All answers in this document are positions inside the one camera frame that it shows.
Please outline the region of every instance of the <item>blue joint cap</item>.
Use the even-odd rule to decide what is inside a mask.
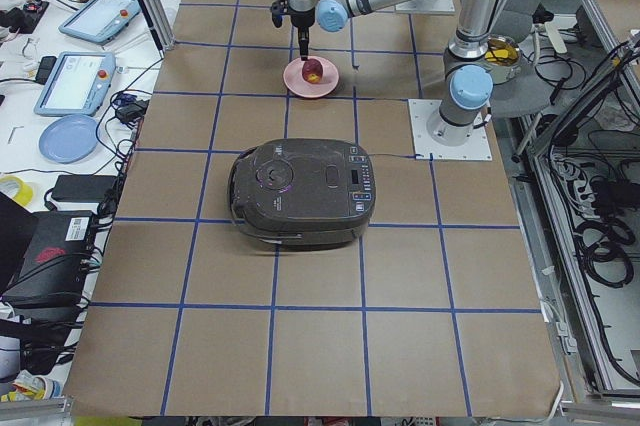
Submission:
[[[344,28],[349,15],[336,0],[320,0],[316,6],[316,19],[322,29],[335,33]]]
[[[480,66],[463,66],[453,73],[449,91],[458,106],[473,111],[484,106],[491,96],[493,80]]]

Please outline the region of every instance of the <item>pink plate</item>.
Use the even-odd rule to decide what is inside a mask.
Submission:
[[[326,96],[335,89],[338,84],[340,75],[338,74],[338,68],[328,59],[320,58],[318,56],[309,56],[309,59],[317,59],[322,64],[322,79],[317,84],[307,83],[302,78],[302,65],[304,61],[300,58],[296,58],[291,61],[286,68],[282,77],[284,78],[284,84],[287,85],[289,91],[301,98],[321,98]]]

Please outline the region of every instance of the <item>tablet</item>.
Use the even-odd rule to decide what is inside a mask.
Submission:
[[[94,114],[107,95],[115,70],[113,53],[62,53],[34,112],[42,116]]]
[[[91,0],[62,23],[61,33],[105,44],[140,12],[137,0]]]

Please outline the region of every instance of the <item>white table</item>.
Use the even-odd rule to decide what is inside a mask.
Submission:
[[[27,77],[25,68],[29,63],[33,63],[34,60],[23,56],[22,49],[29,39],[37,41],[35,60],[47,55],[58,56],[64,51],[111,51],[116,55],[118,71],[113,76],[107,99],[94,115],[94,118],[98,121],[105,114],[108,107],[108,98],[113,93],[126,88],[141,72],[161,59],[161,55],[156,49],[151,35],[148,33],[148,27],[142,14],[134,18],[115,40],[103,47],[60,33],[58,26],[68,19],[73,14],[73,11],[54,0],[48,1],[50,2],[49,8],[33,34],[20,35],[0,47],[0,79]],[[161,0],[161,2],[170,23],[173,23],[180,0]],[[152,92],[160,65],[161,63],[158,63],[153,66],[136,81],[132,88]],[[2,173],[15,174],[32,187],[34,196],[27,205],[27,209],[32,212],[45,210],[44,194],[55,184],[57,177],[63,174],[62,172],[91,174],[108,163],[99,174],[116,173],[113,153],[100,144],[87,157],[72,164],[55,163],[40,153],[38,141],[42,132],[58,119],[39,116],[33,112],[33,107],[40,96],[42,88],[43,86],[35,83],[0,83],[0,94],[4,94],[6,97],[4,103],[0,106],[0,175]],[[144,99],[149,97],[140,93],[134,94],[138,94]],[[110,144],[110,141],[105,131],[105,124],[106,120],[112,117],[113,110],[106,111],[99,131],[100,139],[108,144]],[[117,120],[110,121],[108,128],[111,137],[116,143],[122,139],[132,137],[132,131]],[[95,207],[95,204],[66,203],[61,204],[59,209],[95,210]],[[106,233],[99,233],[96,238],[96,245],[103,248],[105,241]],[[93,291],[96,276],[97,274],[91,274],[87,277],[84,291],[89,297]],[[79,335],[79,330],[72,331],[67,344],[76,342]],[[68,376],[69,368],[70,363],[56,366],[48,376],[64,383]]]

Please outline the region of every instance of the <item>metal base plate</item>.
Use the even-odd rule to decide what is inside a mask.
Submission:
[[[396,13],[452,16],[456,8],[453,0],[411,0],[397,4]]]
[[[467,142],[461,146],[445,146],[431,137],[427,132],[427,120],[440,107],[441,102],[433,99],[409,100],[413,148],[416,154],[422,155],[418,159],[491,161],[491,148],[484,128],[474,129]],[[474,124],[480,123],[482,116],[478,113]]]

